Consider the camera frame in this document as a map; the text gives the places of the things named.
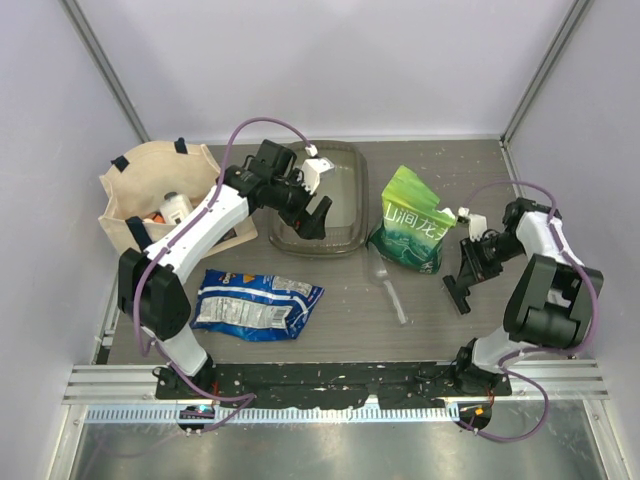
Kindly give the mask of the green cat litter bag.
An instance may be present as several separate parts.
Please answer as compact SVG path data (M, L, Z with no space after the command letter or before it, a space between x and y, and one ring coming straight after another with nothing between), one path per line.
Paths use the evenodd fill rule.
M456 225L449 208L411 169L398 167L381 193L382 216L367 243L380 255L422 274L436 274L442 263L442 244Z

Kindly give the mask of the clear plastic scoop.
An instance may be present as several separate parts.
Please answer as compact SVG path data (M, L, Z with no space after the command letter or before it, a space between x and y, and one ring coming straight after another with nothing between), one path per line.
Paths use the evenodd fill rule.
M391 281L382 256L375 246L369 245L367 248L367 265L372 281L385 290L396 312L399 324L402 326L406 325L408 322L406 313Z

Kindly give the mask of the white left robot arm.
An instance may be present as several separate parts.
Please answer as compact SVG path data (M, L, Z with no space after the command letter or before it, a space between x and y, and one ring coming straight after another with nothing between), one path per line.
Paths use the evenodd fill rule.
M331 199L308 206L334 165L314 145L305 150L307 159L295 166L292 150L265 140L245 165L224 163L215 186L184 221L144 250L120 256L118 307L132 319L135 334L147 334L180 371L178 386L190 398L205 397L213 385L214 363L189 326L184 290L204 255L261 208L274 210L302 239L326 235Z

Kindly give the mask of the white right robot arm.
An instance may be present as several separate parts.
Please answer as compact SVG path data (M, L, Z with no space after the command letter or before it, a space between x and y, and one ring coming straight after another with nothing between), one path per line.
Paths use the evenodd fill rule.
M460 242L461 264L443 283L460 314L470 313L472 287L498 277L505 262L525 256L527 265L509 298L502 325L461 347L451 381L465 395L494 389L508 365L533 353L561 353L579 347L589 332L603 275L574 254L559 211L518 197L502 219L503 230L462 207L459 222L468 235Z

